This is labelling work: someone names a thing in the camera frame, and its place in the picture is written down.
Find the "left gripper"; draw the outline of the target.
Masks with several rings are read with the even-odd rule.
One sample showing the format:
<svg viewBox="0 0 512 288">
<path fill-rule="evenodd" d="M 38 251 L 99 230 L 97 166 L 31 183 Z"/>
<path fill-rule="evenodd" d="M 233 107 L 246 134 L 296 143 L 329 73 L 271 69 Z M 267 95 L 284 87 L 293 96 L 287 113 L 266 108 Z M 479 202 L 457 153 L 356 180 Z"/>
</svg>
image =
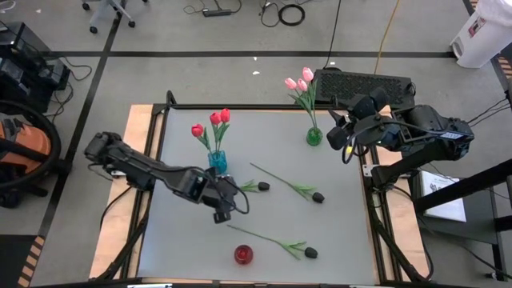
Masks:
<svg viewBox="0 0 512 288">
<path fill-rule="evenodd" d="M 231 212 L 236 208 L 234 196 L 238 191 L 232 177 L 223 177 L 216 172 L 213 167 L 206 170 L 207 184 L 202 191 L 202 203 L 214 209 L 214 223 L 220 224 L 231 220 Z"/>
</svg>

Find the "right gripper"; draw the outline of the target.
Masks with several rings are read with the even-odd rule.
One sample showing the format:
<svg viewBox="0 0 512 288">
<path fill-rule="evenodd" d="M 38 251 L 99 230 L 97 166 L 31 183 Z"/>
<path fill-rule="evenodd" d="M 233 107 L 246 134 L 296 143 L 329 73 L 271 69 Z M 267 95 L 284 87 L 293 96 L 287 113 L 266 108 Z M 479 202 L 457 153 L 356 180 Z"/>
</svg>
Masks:
<svg viewBox="0 0 512 288">
<path fill-rule="evenodd" d="M 364 146 L 380 145 L 394 149 L 398 144 L 399 124 L 379 113 L 388 101 L 387 93 L 378 87 L 368 94 L 356 94 L 347 108 L 347 115 L 328 109 L 335 121 L 335 126 L 326 135 L 331 148 L 341 150 L 357 140 Z"/>
</svg>

